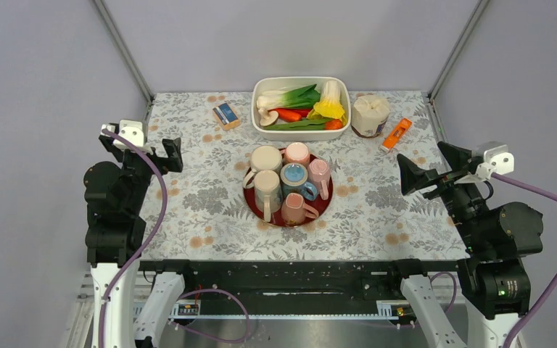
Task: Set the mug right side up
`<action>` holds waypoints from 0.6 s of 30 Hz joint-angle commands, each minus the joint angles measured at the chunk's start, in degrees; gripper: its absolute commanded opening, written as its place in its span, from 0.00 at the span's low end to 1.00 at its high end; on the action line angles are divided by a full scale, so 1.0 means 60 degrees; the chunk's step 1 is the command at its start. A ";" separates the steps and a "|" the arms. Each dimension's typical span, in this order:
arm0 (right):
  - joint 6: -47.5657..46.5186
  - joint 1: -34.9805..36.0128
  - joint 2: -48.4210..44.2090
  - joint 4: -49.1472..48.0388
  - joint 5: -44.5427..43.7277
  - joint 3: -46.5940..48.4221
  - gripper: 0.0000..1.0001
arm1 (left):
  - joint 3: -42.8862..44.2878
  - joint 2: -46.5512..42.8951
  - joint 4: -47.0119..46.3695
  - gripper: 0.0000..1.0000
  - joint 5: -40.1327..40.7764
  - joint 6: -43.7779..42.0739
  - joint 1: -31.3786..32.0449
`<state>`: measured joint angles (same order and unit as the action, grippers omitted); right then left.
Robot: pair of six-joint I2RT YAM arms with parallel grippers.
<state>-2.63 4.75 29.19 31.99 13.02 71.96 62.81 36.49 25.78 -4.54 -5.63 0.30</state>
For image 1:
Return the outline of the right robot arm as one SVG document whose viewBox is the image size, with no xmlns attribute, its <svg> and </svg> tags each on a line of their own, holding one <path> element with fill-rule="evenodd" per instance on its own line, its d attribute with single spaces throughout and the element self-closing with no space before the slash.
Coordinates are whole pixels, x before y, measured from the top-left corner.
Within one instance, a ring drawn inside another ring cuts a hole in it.
<svg viewBox="0 0 557 348">
<path fill-rule="evenodd" d="M 408 300 L 430 347 L 512 347 L 511 329 L 530 305 L 531 283 L 522 260 L 542 251 L 542 214 L 522 202 L 491 209 L 480 194 L 479 182 L 513 171 L 507 145 L 492 141 L 469 150 L 441 141 L 438 148 L 448 172 L 425 170 L 399 154 L 400 185 L 403 195 L 422 191 L 425 199 L 441 199 L 466 247 L 457 275 L 468 315 L 467 340 L 447 319 L 420 260 L 394 262 L 388 292 Z"/>
</svg>

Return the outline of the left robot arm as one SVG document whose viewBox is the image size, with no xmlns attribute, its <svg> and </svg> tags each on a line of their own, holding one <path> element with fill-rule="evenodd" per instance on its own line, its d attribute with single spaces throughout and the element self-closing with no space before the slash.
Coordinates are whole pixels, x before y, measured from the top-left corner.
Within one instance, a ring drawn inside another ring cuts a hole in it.
<svg viewBox="0 0 557 348">
<path fill-rule="evenodd" d="M 87 204 L 85 243 L 94 287 L 93 347 L 157 347 L 167 322 L 168 305 L 196 288 L 195 277 L 179 270 L 160 276 L 157 289 L 139 317 L 133 298 L 146 222 L 140 211 L 153 177 L 183 170 L 181 140 L 162 140 L 166 157 L 142 150 L 120 149 L 119 136 L 101 135 L 100 142 L 116 162 L 98 162 L 84 177 Z"/>
</svg>

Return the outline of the pink faceted mug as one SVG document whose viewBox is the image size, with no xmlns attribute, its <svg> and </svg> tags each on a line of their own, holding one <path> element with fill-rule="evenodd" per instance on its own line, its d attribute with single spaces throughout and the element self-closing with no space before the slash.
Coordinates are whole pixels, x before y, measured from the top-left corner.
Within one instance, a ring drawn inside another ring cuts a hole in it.
<svg viewBox="0 0 557 348">
<path fill-rule="evenodd" d="M 329 199 L 330 165 L 323 159 L 314 159 L 308 165 L 308 179 L 316 187 L 322 200 Z"/>
</svg>

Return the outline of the blue glazed mug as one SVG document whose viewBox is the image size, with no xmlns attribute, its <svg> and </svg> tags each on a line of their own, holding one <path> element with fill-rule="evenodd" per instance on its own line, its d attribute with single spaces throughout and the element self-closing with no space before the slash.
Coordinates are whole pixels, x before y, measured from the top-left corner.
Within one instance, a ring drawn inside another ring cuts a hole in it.
<svg viewBox="0 0 557 348">
<path fill-rule="evenodd" d="M 307 168 L 300 163 L 292 162 L 283 166 L 280 179 L 283 198 L 291 193 L 300 194 L 308 201 L 318 197 L 318 189 L 308 181 Z"/>
</svg>

